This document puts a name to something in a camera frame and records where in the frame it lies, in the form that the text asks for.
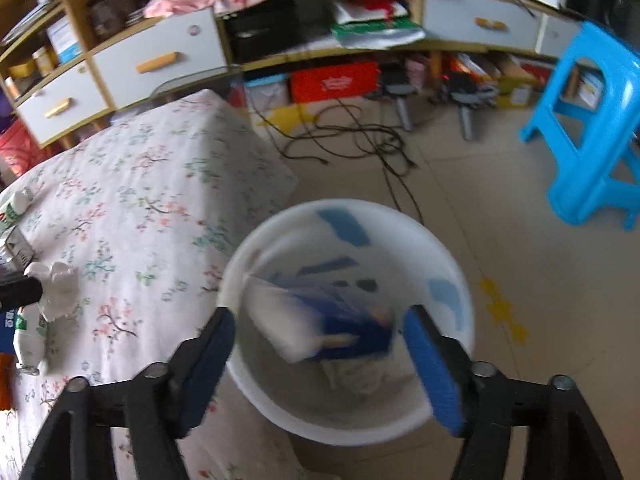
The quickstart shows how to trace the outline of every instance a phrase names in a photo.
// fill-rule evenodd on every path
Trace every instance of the white bottle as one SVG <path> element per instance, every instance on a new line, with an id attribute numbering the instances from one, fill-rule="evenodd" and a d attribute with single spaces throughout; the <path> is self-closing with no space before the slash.
<path id="1" fill-rule="evenodd" d="M 27 375 L 39 375 L 45 355 L 47 322 L 36 303 L 22 306 L 15 316 L 14 350 L 18 358 L 15 367 Z"/>
<path id="2" fill-rule="evenodd" d="M 31 189 L 25 187 L 16 191 L 11 198 L 0 205 L 0 233 L 11 227 L 23 215 L 33 201 Z"/>

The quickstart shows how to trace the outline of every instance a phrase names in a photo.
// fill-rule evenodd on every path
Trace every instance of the floral tablecloth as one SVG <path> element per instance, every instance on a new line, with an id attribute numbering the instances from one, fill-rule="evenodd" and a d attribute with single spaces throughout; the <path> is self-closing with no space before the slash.
<path id="1" fill-rule="evenodd" d="M 36 193 L 20 228 L 45 264 L 80 275 L 72 316 L 49 325 L 40 377 L 14 378 L 0 412 L 0 478 L 18 477 L 69 378 L 128 380 L 198 335 L 234 248 L 295 184 L 245 120 L 202 91 L 111 127 L 13 183 Z M 126 430 L 113 430 L 121 479 L 135 478 Z M 296 479 L 289 439 L 227 376 L 201 426 L 179 443 L 192 478 Z"/>

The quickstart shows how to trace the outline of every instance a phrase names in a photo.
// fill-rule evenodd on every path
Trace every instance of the white drawer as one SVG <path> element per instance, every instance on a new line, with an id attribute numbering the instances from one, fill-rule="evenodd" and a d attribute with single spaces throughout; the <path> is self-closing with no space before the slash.
<path id="1" fill-rule="evenodd" d="M 68 101 L 68 107 L 47 118 L 50 111 Z M 108 108 L 91 71 L 83 61 L 55 78 L 18 106 L 18 112 L 41 146 L 57 134 Z"/>
<path id="2" fill-rule="evenodd" d="M 482 43 L 524 50 L 536 46 L 540 13 L 500 0 L 425 0 L 422 26 L 427 38 Z M 476 23 L 486 20 L 488 27 Z M 503 30 L 497 30 L 504 24 Z"/>
<path id="3" fill-rule="evenodd" d="M 582 24 L 579 22 L 561 20 L 545 14 L 542 17 L 536 52 L 543 56 L 562 57 L 581 28 Z"/>
<path id="4" fill-rule="evenodd" d="M 175 60 L 161 68 L 144 73 L 136 69 L 173 53 Z M 116 108 L 148 98 L 171 79 L 226 66 L 211 9 L 162 20 L 99 52 L 94 60 Z"/>

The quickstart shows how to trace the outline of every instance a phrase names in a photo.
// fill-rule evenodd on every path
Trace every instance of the drawer handle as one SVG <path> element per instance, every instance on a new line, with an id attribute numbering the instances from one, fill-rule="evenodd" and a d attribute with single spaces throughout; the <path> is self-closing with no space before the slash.
<path id="1" fill-rule="evenodd" d="M 509 30 L 509 26 L 504 22 L 492 22 L 486 18 L 476 18 L 474 21 L 478 27 L 484 28 L 485 30 L 498 30 L 500 32 L 507 32 Z"/>
<path id="2" fill-rule="evenodd" d="M 73 103 L 74 100 L 71 97 L 67 97 L 60 104 L 55 105 L 51 110 L 47 110 L 46 112 L 44 112 L 44 117 L 46 119 L 50 119 L 53 116 L 59 115 L 67 110 Z"/>
<path id="3" fill-rule="evenodd" d="M 136 67 L 136 72 L 139 74 L 143 74 L 146 72 L 153 72 L 153 70 L 160 70 L 165 66 L 169 66 L 176 61 L 178 61 L 179 52 L 170 52 L 168 54 L 164 54 L 164 56 L 156 57 L 150 59 L 149 61 L 145 61 L 144 63 L 140 63 Z"/>

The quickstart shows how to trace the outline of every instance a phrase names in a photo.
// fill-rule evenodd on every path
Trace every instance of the tile floor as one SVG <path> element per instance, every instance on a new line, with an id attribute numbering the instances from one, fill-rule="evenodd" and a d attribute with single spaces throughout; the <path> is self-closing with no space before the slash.
<path id="1" fill-rule="evenodd" d="M 378 105 L 362 102 L 374 117 Z M 418 164 L 406 182 L 424 222 L 454 255 L 473 293 L 477 359 L 508 376 L 546 382 L 556 373 L 574 377 L 609 439 L 626 478 L 640 470 L 640 228 L 622 230 L 616 211 L 574 227 L 556 218 L 546 190 L 556 165 L 541 137 L 518 138 L 526 110 L 478 112 L 478 140 L 460 136 L 454 108 L 413 102 L 421 123 L 405 134 Z M 392 109 L 385 115 L 396 117 Z M 346 118 L 336 119 L 346 124 Z M 351 140 L 327 143 L 353 153 Z M 331 166 L 292 161 L 300 183 L 291 203 L 350 197 L 392 206 L 375 159 L 346 161 L 322 154 L 310 141 L 291 152 L 329 158 Z M 415 217 L 398 190 L 402 208 Z M 494 323 L 482 278 L 493 280 L 511 303 L 510 322 Z M 524 431 L 514 432 L 507 478 L 519 478 Z M 448 479 L 460 443 L 434 422 L 379 446 L 338 448 L 292 437 L 303 465 L 343 480 Z"/>

